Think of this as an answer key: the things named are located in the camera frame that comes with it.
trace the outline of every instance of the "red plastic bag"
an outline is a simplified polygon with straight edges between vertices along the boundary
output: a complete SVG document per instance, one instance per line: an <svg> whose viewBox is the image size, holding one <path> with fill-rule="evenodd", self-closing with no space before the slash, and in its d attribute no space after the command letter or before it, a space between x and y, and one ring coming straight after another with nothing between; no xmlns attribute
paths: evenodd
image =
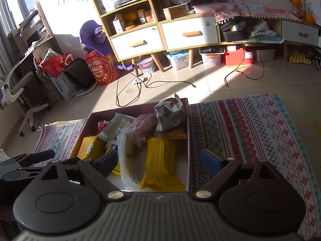
<svg viewBox="0 0 321 241"><path fill-rule="evenodd" d="M73 56L71 54L67 54L52 57L45 63L41 63L40 67L43 69L46 75L56 78L72 62Z"/></svg>

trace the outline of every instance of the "window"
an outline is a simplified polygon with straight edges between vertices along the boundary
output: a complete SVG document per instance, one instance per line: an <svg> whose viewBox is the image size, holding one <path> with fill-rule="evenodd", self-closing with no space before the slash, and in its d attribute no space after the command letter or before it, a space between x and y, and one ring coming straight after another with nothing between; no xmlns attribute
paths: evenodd
<svg viewBox="0 0 321 241"><path fill-rule="evenodd" d="M7 34L27 18L34 9L34 0L0 0L1 20Z"/></svg>

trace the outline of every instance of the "metal screw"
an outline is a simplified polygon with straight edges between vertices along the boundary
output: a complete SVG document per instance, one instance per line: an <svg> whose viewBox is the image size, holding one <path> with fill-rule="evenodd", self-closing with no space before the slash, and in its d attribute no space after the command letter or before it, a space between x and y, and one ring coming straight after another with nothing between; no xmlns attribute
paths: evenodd
<svg viewBox="0 0 321 241"><path fill-rule="evenodd" d="M205 198L210 198L212 195L211 192L207 191L207 190L200 190L200 191L197 191L196 192L196 196L198 198L202 198L202 199L205 199Z"/></svg>
<svg viewBox="0 0 321 241"><path fill-rule="evenodd" d="M121 191L112 191L108 193L110 199L120 199L124 196L124 193Z"/></svg>

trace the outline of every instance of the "pink box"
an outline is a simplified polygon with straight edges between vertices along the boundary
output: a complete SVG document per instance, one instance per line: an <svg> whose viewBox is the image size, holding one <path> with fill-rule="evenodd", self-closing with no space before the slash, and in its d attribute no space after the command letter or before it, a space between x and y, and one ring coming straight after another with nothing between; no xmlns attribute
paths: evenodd
<svg viewBox="0 0 321 241"><path fill-rule="evenodd" d="M185 129L187 132L187 151L188 151L188 158L187 158L187 191L188 191L188 185L189 185L189 166L190 166L190 120L189 120L189 107L188 107L188 100L187 98L181 99L183 103L184 110L186 111L186 121ZM147 103L147 104L141 104L141 105L134 105L129 107L123 107L123 108L116 108L116 109L110 109L110 110L104 110L100 112L93 112L89 116L86 125L82 129L80 136L77 140L77 143L73 149L73 152L71 154L72 157L76 157L79 149L81 147L82 141L85 137L88 135L94 136L97 134L98 131L98 122L99 121L111 121L111 119L115 116L115 113L121 113L125 115L129 115L132 117L138 117L141 114L148 114L148 113L154 113L155 112L155 106L158 104L158 102L153 103Z"/></svg>

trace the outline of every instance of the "pink snack package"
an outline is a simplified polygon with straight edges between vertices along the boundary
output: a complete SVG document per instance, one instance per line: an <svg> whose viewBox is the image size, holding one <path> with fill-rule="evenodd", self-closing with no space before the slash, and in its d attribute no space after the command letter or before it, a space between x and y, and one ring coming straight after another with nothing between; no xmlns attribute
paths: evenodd
<svg viewBox="0 0 321 241"><path fill-rule="evenodd" d="M133 130L133 140L147 137L157 126L158 121L155 113L139 115L130 125Z"/></svg>

